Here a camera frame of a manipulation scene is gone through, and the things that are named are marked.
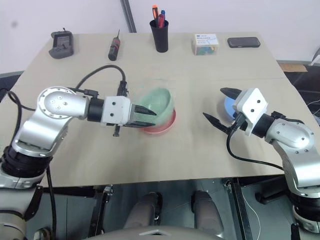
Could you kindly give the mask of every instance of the beige tabletop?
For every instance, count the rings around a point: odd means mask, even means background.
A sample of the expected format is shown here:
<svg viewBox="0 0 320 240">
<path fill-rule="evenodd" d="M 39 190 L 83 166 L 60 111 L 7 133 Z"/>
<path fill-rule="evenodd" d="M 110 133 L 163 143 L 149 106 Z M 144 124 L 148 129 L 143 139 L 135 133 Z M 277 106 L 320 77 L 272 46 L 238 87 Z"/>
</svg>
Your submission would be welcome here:
<svg viewBox="0 0 320 240">
<path fill-rule="evenodd" d="M 261 47 L 229 48 L 227 38 L 239 36 L 258 36 Z M 229 156 L 227 136 L 202 115 L 206 112 L 230 124 L 223 107 L 222 87 L 259 88 L 269 102 L 269 114 L 278 111 L 301 119 L 320 143 L 316 121 L 257 33 L 217 33 L 220 48 L 212 56 L 193 55 L 190 33 L 170 34 L 166 53 L 156 52 L 151 34 L 122 34 L 115 62 L 107 57 L 112 37 L 75 35 L 75 54 L 59 60 L 48 54 L 50 40 L 13 90 L 23 104 L 35 107 L 43 89 L 74 87 L 94 69 L 116 64 L 126 74 L 128 97 L 133 102 L 153 88 L 168 88 L 175 103 L 176 121 L 163 135 L 146 135 L 136 128 L 122 127 L 120 137 L 113 137 L 113 127 L 74 119 L 50 165 L 55 187 L 281 174 L 276 168 Z M 99 90 L 100 97 L 112 96 L 120 80 L 117 70 L 105 69 L 83 88 Z M 0 126 L 3 147 L 14 129 L 16 107 L 5 99 L 0 112 L 8 116 L 2 118 Z M 23 119 L 30 114 L 24 110 Z M 231 148 L 241 157 L 282 164 L 271 145 L 241 131 L 232 138 Z"/>
</svg>

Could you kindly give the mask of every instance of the pen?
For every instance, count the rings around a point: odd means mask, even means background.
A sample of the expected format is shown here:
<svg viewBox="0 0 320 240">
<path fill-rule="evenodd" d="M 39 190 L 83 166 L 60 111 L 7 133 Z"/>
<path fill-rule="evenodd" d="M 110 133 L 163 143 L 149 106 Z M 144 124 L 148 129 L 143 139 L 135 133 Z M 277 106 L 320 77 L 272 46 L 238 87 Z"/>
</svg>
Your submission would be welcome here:
<svg viewBox="0 0 320 240">
<path fill-rule="evenodd" d="M 163 28 L 165 26 L 165 16 L 163 14 L 160 14 L 158 17 L 158 28 Z"/>
<path fill-rule="evenodd" d="M 164 20 L 166 20 L 166 12 L 165 12 L 165 10 L 161 10 L 161 14 L 163 14 Z"/>
<path fill-rule="evenodd" d="M 152 5 L 152 14 L 153 14 L 153 18 L 155 20 L 155 26 L 157 27 L 158 26 L 158 16 L 159 16 L 157 5 Z"/>
</svg>

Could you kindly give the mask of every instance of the smartphone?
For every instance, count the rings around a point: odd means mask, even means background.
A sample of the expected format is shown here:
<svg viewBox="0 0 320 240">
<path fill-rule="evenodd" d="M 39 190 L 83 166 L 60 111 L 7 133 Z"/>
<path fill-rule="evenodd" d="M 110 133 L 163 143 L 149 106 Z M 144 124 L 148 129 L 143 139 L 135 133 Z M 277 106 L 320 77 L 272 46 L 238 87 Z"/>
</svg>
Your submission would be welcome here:
<svg viewBox="0 0 320 240">
<path fill-rule="evenodd" d="M 259 39 L 255 36 L 229 37 L 227 40 L 230 48 L 258 48 Z"/>
</svg>

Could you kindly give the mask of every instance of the box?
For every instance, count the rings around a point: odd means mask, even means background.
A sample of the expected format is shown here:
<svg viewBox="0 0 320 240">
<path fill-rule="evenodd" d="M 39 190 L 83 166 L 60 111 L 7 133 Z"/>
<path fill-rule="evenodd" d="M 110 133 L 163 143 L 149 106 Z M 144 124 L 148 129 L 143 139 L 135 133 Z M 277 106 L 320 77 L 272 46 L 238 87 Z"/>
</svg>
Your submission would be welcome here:
<svg viewBox="0 0 320 240">
<path fill-rule="evenodd" d="M 195 55 L 213 55 L 217 53 L 219 42 L 214 33 L 197 33 L 194 35 L 193 52 Z"/>
</svg>

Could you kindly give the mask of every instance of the bowl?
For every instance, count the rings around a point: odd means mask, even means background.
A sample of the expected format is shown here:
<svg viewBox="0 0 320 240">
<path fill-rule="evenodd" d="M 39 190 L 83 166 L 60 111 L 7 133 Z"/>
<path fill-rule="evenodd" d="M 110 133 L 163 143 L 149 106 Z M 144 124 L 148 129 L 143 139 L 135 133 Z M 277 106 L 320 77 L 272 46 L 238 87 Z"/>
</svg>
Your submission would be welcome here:
<svg viewBox="0 0 320 240">
<path fill-rule="evenodd" d="M 172 113 L 171 117 L 164 124 L 156 125 L 156 126 L 143 127 L 143 128 L 140 128 L 140 130 L 143 131 L 146 134 L 151 134 L 151 135 L 164 134 L 173 126 L 175 120 L 176 120 L 176 111 L 173 109 L 173 113 Z"/>
<path fill-rule="evenodd" d="M 165 124 L 172 117 L 174 111 L 174 101 L 169 90 L 161 87 L 155 88 L 141 97 L 137 105 L 154 111 L 156 116 L 136 113 L 136 121 L 152 123 L 156 126 Z"/>
<path fill-rule="evenodd" d="M 226 96 L 225 99 L 224 99 L 224 109 L 225 109 L 225 112 L 227 113 L 228 117 L 229 117 L 229 120 L 233 120 L 235 119 L 234 117 L 234 113 L 236 112 L 234 110 L 234 108 L 232 107 L 232 105 L 234 104 L 235 100 Z"/>
</svg>

